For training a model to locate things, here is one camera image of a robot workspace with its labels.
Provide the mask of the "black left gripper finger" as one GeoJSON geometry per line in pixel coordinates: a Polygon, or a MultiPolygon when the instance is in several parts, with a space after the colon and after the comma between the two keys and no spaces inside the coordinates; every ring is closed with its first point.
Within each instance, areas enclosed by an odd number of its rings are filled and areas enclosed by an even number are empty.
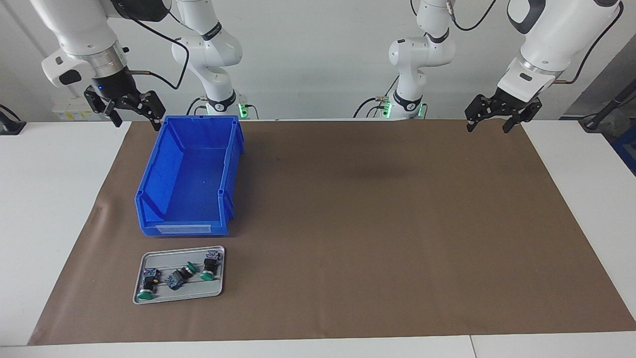
{"type": "Polygon", "coordinates": [[[543,105],[541,100],[538,97],[535,97],[533,100],[531,100],[531,102],[529,102],[526,107],[522,109],[513,109],[510,117],[502,125],[503,132],[507,134],[516,125],[522,124],[524,122],[530,122],[539,112],[542,106],[543,105]]]}
{"type": "Polygon", "coordinates": [[[476,95],[464,110],[468,132],[473,132],[477,125],[486,119],[500,115],[500,104],[495,96],[476,95]]]}

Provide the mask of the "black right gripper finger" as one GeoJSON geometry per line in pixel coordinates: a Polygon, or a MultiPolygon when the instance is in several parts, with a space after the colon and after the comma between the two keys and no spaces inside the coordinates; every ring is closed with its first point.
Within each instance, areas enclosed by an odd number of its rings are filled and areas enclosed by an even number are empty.
{"type": "Polygon", "coordinates": [[[116,111],[115,105],[117,102],[115,100],[104,100],[102,99],[96,91],[94,91],[93,86],[87,86],[84,90],[84,98],[88,102],[89,107],[94,113],[98,115],[104,115],[106,118],[109,118],[111,122],[113,122],[114,126],[119,128],[121,124],[123,124],[123,120],[121,116],[116,111]]]}
{"type": "Polygon", "coordinates": [[[165,115],[166,108],[155,91],[125,95],[123,106],[129,111],[147,118],[156,132],[161,129],[161,120],[165,115]]]}

